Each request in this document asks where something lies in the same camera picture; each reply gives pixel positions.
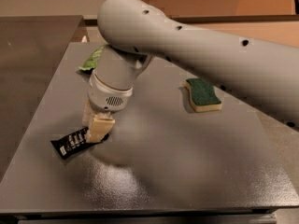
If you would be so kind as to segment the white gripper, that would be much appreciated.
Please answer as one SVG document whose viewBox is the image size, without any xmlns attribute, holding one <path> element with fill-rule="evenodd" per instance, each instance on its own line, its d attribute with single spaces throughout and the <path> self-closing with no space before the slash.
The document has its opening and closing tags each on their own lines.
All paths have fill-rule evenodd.
<svg viewBox="0 0 299 224">
<path fill-rule="evenodd" d="M 126 107 L 132 93 L 133 89 L 122 91 L 109 87 L 97 77 L 95 71 L 92 71 L 88 87 L 89 100 L 86 101 L 82 117 L 82 125 L 88 127 L 86 133 L 88 143 L 99 143 L 115 124 L 110 113 L 93 115 L 93 109 L 102 112 L 119 112 Z"/>
</svg>

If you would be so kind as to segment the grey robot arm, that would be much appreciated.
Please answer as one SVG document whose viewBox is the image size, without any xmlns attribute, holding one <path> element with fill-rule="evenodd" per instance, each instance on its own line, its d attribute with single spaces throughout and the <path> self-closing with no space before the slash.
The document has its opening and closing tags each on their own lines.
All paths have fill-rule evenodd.
<svg viewBox="0 0 299 224">
<path fill-rule="evenodd" d="M 159 57 L 299 128 L 298 48 L 179 23 L 141 0 L 106 0 L 97 24 L 106 44 L 89 81 L 93 113 L 124 109 Z"/>
</svg>

